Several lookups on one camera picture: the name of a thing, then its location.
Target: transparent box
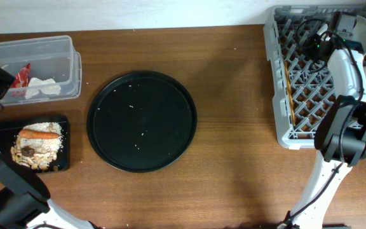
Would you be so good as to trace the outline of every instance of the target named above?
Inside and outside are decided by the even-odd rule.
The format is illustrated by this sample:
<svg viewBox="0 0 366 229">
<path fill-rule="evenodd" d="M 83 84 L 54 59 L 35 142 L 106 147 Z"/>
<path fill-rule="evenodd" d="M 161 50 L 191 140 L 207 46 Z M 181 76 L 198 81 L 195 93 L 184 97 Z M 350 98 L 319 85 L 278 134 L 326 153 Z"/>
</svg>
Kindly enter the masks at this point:
<svg viewBox="0 0 366 229">
<path fill-rule="evenodd" d="M 81 93 L 81 57 L 69 36 L 25 39 L 0 43 L 0 67 L 13 76 L 30 63 L 29 81 L 54 79 L 56 83 L 11 88 L 0 103 L 7 105 L 75 99 Z M 25 98 L 26 91 L 39 91 Z M 56 90 L 56 94 L 44 94 Z"/>
</svg>

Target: wooden table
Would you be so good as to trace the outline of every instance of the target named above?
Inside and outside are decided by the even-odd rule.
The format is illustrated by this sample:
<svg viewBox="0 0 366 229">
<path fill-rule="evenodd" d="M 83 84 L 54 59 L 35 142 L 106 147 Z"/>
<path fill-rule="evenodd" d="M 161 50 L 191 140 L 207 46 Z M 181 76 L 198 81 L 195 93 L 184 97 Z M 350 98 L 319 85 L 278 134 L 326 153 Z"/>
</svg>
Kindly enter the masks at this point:
<svg viewBox="0 0 366 229">
<path fill-rule="evenodd" d="M 0 41 L 62 34 L 71 36 L 81 54 L 81 96 L 7 107 L 0 121 L 67 115 L 71 167 L 40 175 L 64 209 L 106 228 L 235 228 L 277 223 L 297 202 L 315 150 L 284 149 L 276 141 L 262 25 L 4 34 Z M 97 156 L 87 138 L 86 115 L 108 82 L 143 69 L 168 74 L 187 88 L 198 128 L 178 161 L 134 174 Z M 366 228 L 366 160 L 343 181 L 325 222 Z"/>
</svg>

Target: gray plastic crate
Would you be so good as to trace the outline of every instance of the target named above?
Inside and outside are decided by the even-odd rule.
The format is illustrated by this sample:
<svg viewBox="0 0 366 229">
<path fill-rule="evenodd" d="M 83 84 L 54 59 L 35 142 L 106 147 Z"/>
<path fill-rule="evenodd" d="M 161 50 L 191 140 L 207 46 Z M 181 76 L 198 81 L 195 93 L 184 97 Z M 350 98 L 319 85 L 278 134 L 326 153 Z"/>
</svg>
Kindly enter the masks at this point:
<svg viewBox="0 0 366 229">
<path fill-rule="evenodd" d="M 294 40 L 299 24 L 310 18 L 329 20 L 335 11 L 356 13 L 366 18 L 366 6 L 276 6 L 264 26 L 266 55 L 271 61 L 274 83 L 272 100 L 278 142 L 284 148 L 314 148 L 317 126 L 330 109 L 336 97 L 332 75 L 325 67 L 318 73 L 310 73 L 321 67 L 305 57 Z M 302 45 L 315 33 L 320 22 L 304 25 L 296 35 Z M 290 97 L 287 93 L 285 63 L 290 78 L 295 123 L 291 119 Z M 360 128 L 357 123 L 350 127 Z"/>
</svg>

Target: orange carrot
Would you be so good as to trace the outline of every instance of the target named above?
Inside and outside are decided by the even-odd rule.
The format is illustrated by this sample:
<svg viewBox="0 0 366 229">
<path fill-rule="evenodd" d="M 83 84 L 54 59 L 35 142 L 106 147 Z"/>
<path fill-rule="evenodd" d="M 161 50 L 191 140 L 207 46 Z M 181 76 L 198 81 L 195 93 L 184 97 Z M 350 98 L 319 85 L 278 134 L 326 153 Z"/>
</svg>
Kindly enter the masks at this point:
<svg viewBox="0 0 366 229">
<path fill-rule="evenodd" d="M 21 130 L 19 136 L 26 139 L 56 139 L 60 137 L 56 133 L 39 132 L 35 130 Z"/>
</svg>

